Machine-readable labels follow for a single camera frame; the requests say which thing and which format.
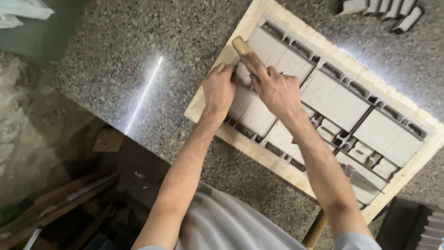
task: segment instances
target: wooden frame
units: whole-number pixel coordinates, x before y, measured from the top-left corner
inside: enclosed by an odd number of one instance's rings
[[[238,55],[232,47],[231,41],[237,36],[246,40],[263,15],[276,21],[280,27],[285,27],[286,30],[291,31],[292,35],[296,36],[297,40],[302,42],[304,46],[319,51],[321,57],[334,63],[348,77],[359,81],[370,92],[384,99],[384,102],[390,106],[396,107],[402,115],[415,121],[417,125],[421,125],[421,128],[429,133],[425,144],[391,179],[391,183],[384,188],[385,194],[378,194],[371,205],[362,210],[366,222],[369,223],[444,145],[444,125],[274,0],[254,0],[251,3],[213,67],[220,63],[233,63],[236,60]],[[204,107],[205,98],[203,89],[200,87],[184,114],[187,118],[198,122]],[[308,178],[272,152],[252,142],[226,124],[222,124],[216,135],[308,195],[316,198]]]

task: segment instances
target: person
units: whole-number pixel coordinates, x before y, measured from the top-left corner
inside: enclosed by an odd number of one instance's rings
[[[261,100],[299,145],[313,191],[333,230],[337,250],[381,250],[357,207],[350,181],[316,132],[299,97],[297,77],[267,69],[247,55]],[[210,142],[235,95],[232,65],[214,67],[202,80],[206,106],[160,187],[133,250],[305,249],[242,201],[199,182]]]

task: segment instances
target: granite surface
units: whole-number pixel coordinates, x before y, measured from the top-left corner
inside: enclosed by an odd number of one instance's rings
[[[194,126],[183,112],[250,3],[91,0],[57,67],[55,85],[171,163]],[[398,36],[389,33],[395,21],[336,16],[337,0],[281,3],[444,120],[441,0],[420,0],[426,14],[410,32]],[[428,168],[442,176],[442,157]],[[243,200],[297,239],[319,210],[298,189],[217,138],[202,180]],[[328,231],[325,236],[331,237]],[[325,249],[329,247],[331,241],[325,243]]]

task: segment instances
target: wooden handle tool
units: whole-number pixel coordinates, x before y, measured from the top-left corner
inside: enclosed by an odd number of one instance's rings
[[[325,214],[324,210],[321,209],[317,214],[316,219],[313,221],[313,224],[311,224],[310,229],[308,229],[308,232],[305,235],[304,239],[302,240],[302,244],[304,244],[304,246],[308,250],[314,249],[328,222],[329,220],[327,218],[327,215]]]
[[[231,42],[231,44],[233,45],[233,48],[238,53],[239,58],[241,59],[242,63],[245,65],[245,67],[247,68],[248,72],[250,74],[258,76],[258,74],[256,73],[256,70],[254,69],[253,65],[246,58],[246,55],[252,54],[253,56],[255,56],[259,60],[259,62],[262,63],[262,65],[264,64],[261,61],[261,59],[259,59],[258,55],[253,51],[253,49],[246,42],[244,42],[244,40],[242,39],[241,36],[238,36],[238,37],[234,38],[233,41]]]

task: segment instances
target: gray t-shirt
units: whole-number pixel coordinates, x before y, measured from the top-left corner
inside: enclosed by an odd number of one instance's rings
[[[381,250],[370,237],[341,234],[336,250]],[[297,240],[233,196],[200,182],[180,227],[176,250],[305,250]],[[165,250],[146,246],[139,250]]]

